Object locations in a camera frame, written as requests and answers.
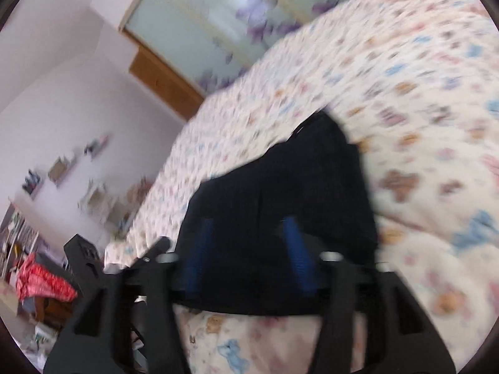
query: bookshelf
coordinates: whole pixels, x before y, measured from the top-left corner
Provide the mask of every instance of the bookshelf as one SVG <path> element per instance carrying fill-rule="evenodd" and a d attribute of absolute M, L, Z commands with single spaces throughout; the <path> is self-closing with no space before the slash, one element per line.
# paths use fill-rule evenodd
<path fill-rule="evenodd" d="M 9 275 L 43 241 L 40 232 L 11 204 L 0 223 L 0 279 L 9 281 Z"/>

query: bed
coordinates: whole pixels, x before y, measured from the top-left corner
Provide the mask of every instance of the bed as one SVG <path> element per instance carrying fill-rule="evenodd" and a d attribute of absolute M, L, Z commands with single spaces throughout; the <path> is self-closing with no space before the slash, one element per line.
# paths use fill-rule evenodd
<path fill-rule="evenodd" d="M 161 235 L 175 241 L 202 180 L 261 156 L 320 108 L 363 153 L 378 258 L 460 370 L 499 315 L 499 34 L 480 0 L 349 0 L 277 43 L 185 126 L 106 264 L 131 265 Z M 301 374 L 320 325 L 176 312 L 194 374 Z M 359 318 L 352 370 L 362 328 Z"/>

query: red floral fabric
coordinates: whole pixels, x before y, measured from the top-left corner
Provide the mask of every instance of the red floral fabric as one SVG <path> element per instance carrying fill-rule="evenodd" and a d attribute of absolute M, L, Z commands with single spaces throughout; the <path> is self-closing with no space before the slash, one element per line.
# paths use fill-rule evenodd
<path fill-rule="evenodd" d="M 35 263 L 34 258 L 35 254 L 30 254 L 17 273 L 16 291 L 19 301 L 29 297 L 73 301 L 78 295 L 76 290 L 65 279 L 55 276 Z"/>

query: blue padding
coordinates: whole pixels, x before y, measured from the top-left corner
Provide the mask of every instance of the blue padding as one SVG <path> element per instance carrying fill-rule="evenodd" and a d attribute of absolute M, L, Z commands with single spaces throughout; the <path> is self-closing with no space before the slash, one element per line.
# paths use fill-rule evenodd
<path fill-rule="evenodd" d="M 283 234 L 298 285 L 305 295 L 312 296 L 319 287 L 315 263 L 308 253 L 300 229 L 292 216 L 284 219 Z"/>
<path fill-rule="evenodd" d="M 184 267 L 183 282 L 188 297 L 194 296 L 199 291 L 199 284 L 208 257 L 208 246 L 212 236 L 213 220 L 205 219 L 199 232 L 199 239 L 194 241 L 197 246 L 192 250 L 191 256 L 186 260 Z"/>

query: purple flower pattern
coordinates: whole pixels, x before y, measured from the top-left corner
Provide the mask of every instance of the purple flower pattern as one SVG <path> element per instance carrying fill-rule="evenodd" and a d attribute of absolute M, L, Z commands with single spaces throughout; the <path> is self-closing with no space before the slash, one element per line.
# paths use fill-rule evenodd
<path fill-rule="evenodd" d="M 291 32 L 297 31 L 300 28 L 301 24 L 299 22 L 283 21 L 275 31 L 280 35 L 287 35 Z"/>
<path fill-rule="evenodd" d="M 212 91 L 216 90 L 218 77 L 213 74 L 213 70 L 205 70 L 201 77 L 196 80 L 196 82 L 207 93 L 211 93 Z"/>
<path fill-rule="evenodd" d="M 246 74 L 248 69 L 241 67 L 239 70 L 239 73 L 236 77 L 224 77 L 221 81 L 220 84 L 216 87 L 216 89 L 226 89 L 227 87 L 230 87 L 234 82 L 239 78 L 242 77 Z"/>
<path fill-rule="evenodd" d="M 326 0 L 324 2 L 315 3 L 312 7 L 312 13 L 314 14 L 324 14 L 329 10 L 332 10 L 338 5 L 340 0 Z"/>
<path fill-rule="evenodd" d="M 268 19 L 268 12 L 277 4 L 278 0 L 246 0 L 244 6 L 235 13 L 237 19 L 248 25 L 247 35 L 251 38 L 251 43 L 261 43 L 265 50 L 269 45 L 264 37 L 274 32 L 274 24 Z"/>

